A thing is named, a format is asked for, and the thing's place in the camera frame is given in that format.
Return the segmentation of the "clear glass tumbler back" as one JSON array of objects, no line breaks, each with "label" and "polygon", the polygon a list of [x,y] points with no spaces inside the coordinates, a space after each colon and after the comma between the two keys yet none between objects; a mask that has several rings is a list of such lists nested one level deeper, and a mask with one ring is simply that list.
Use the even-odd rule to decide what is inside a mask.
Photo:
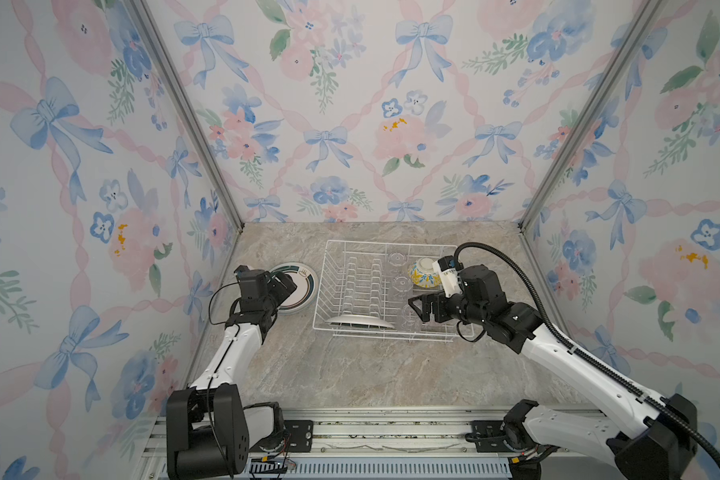
[{"label": "clear glass tumbler back", "polygon": [[407,264],[408,257],[406,254],[398,251],[388,253],[386,256],[386,266],[391,270],[400,270]]}]

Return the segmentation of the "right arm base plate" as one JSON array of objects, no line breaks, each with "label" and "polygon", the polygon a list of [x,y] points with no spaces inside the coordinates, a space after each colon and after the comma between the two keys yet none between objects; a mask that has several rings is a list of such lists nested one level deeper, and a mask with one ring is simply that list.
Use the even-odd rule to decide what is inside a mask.
[{"label": "right arm base plate", "polygon": [[478,453],[511,453],[521,457],[540,455],[549,450],[550,445],[540,445],[530,438],[522,441],[511,440],[504,431],[501,420],[473,420],[470,422],[471,431],[466,433],[464,439],[473,444]]}]

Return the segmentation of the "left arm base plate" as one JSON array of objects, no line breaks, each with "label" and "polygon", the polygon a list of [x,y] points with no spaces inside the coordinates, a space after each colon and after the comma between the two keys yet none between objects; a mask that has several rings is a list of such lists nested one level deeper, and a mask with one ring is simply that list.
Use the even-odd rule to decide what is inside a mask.
[{"label": "left arm base plate", "polygon": [[274,456],[280,453],[310,453],[313,445],[312,420],[286,420],[284,428],[253,444],[248,452]]}]

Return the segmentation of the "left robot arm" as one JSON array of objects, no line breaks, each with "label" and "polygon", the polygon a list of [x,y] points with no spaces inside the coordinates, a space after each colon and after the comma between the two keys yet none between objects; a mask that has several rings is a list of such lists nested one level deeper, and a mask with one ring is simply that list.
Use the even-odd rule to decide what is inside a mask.
[{"label": "left robot arm", "polygon": [[274,326],[279,307],[297,290],[282,272],[245,265],[235,270],[240,296],[224,323],[222,342],[208,366],[166,405],[167,475],[170,479],[234,477],[244,472],[255,446],[285,446],[287,430],[276,402],[245,407],[240,385]]}]

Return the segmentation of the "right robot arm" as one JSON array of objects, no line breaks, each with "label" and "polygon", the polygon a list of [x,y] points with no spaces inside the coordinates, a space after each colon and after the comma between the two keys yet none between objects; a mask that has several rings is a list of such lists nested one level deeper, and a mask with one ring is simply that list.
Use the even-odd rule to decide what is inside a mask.
[{"label": "right robot arm", "polygon": [[602,413],[586,418],[521,400],[504,416],[500,439],[517,452],[570,450],[615,467],[627,479],[679,479],[699,441],[695,406],[661,398],[577,346],[526,303],[511,302],[497,274],[483,265],[440,275],[442,288],[409,299],[424,323],[480,327],[482,336],[554,373]]}]

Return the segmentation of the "white plate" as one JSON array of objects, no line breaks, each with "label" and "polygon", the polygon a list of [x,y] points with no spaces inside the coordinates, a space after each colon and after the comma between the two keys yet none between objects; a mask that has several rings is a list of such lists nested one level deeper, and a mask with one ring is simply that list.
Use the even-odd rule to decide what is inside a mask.
[{"label": "white plate", "polygon": [[379,317],[358,314],[342,314],[326,321],[332,326],[347,326],[353,328],[376,328],[382,330],[394,330],[395,326]]}]

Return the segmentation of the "green and red rimmed plate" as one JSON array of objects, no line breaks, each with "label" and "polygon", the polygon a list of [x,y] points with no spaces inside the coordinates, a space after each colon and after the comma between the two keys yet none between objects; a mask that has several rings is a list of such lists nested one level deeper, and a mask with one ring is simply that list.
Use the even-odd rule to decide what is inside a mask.
[{"label": "green and red rimmed plate", "polygon": [[316,299],[318,275],[310,266],[299,262],[286,262],[275,266],[272,272],[286,274],[296,285],[296,290],[280,305],[281,314],[299,313]]}]

